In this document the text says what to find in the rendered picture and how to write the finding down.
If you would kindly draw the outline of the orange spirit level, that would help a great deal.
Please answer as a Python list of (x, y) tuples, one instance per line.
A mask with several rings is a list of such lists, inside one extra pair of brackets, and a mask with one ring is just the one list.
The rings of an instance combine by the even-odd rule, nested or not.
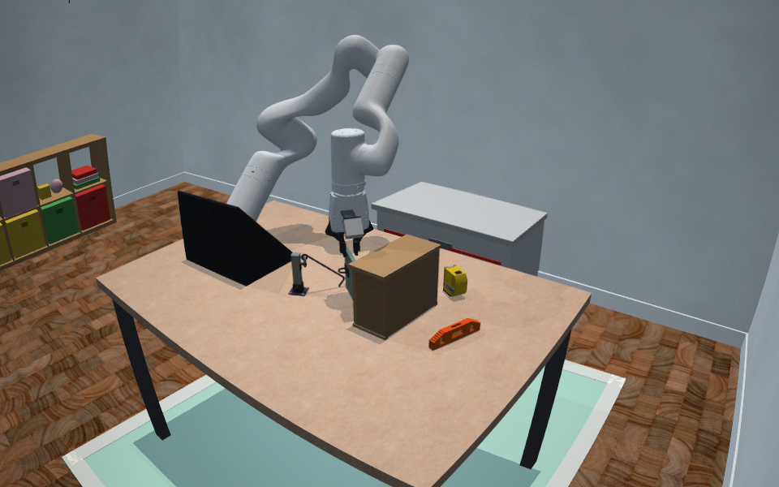
[(438, 332), (431, 339), (429, 339), (428, 346), (434, 351), (479, 330), (480, 322), (471, 318), (467, 318), (438, 330)]

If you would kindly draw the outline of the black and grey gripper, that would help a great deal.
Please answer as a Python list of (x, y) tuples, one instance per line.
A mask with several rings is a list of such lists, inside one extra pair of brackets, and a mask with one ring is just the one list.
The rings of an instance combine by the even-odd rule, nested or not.
[[(342, 253), (344, 257), (346, 257), (346, 242), (344, 239), (344, 230), (342, 226), (343, 217), (341, 211), (352, 209), (356, 217), (361, 217), (365, 236), (368, 232), (373, 230), (372, 223), (369, 221), (368, 200), (366, 192), (363, 191), (361, 193), (349, 196), (339, 195), (335, 192), (330, 193), (329, 216), (331, 216), (331, 219), (329, 218), (329, 224), (325, 229), (325, 233), (329, 236), (333, 236), (340, 242), (340, 253)], [(356, 256), (358, 256), (358, 252), (360, 251), (360, 241), (362, 238), (353, 239), (353, 251)]]

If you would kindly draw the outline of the dark brown cabinet with tan top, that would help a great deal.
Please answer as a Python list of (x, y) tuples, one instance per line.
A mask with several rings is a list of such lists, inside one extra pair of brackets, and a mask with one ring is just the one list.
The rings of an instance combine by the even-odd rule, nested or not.
[(356, 260), (346, 247), (345, 267), (338, 272), (345, 274), (353, 300), (352, 325), (386, 340), (437, 306), (440, 248), (404, 235)]

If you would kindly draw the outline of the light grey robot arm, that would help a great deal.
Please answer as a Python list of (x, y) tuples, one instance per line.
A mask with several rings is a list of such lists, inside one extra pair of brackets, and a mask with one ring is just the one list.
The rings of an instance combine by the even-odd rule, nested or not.
[(386, 112), (409, 57), (399, 45), (387, 45), (378, 51), (362, 36), (345, 37), (336, 47), (332, 69), (325, 78), (305, 94), (271, 105), (260, 114), (256, 122), (258, 132), (281, 151), (254, 153), (228, 205), (238, 206), (257, 221), (284, 169), (310, 155), (316, 147), (316, 133), (297, 117), (323, 114), (335, 107), (349, 93), (352, 69), (367, 78), (355, 102), (353, 117), (363, 125), (380, 129), (380, 135), (374, 145), (368, 145), (360, 129), (331, 133), (332, 191), (355, 195), (364, 191), (365, 175), (388, 173), (398, 150), (398, 133)]

